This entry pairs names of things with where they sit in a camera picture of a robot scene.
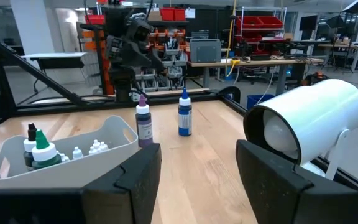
purple bottle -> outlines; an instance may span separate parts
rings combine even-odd
[[[139,105],[136,106],[136,129],[140,147],[153,143],[152,115],[144,95],[140,96]]]

green bottle cap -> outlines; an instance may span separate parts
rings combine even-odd
[[[49,142],[47,140],[47,137],[45,137],[44,133],[40,129],[37,130],[35,142],[37,143],[37,149],[45,149],[49,147]]]

bottle label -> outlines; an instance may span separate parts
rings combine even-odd
[[[179,114],[179,128],[188,129],[188,134],[191,134],[191,110],[188,114]]]
[[[139,130],[139,139],[146,140],[153,137],[153,129],[151,121],[139,121],[137,123],[137,129]]]

white lamp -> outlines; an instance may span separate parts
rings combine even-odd
[[[342,80],[302,86],[251,108],[244,117],[247,140],[333,179],[349,131],[358,127],[358,89]],[[310,163],[330,151],[324,174]]]

green bottle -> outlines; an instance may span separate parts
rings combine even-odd
[[[62,162],[62,158],[57,153],[54,143],[49,143],[42,130],[38,129],[35,141],[37,145],[32,149],[34,161],[32,167],[41,169]]]

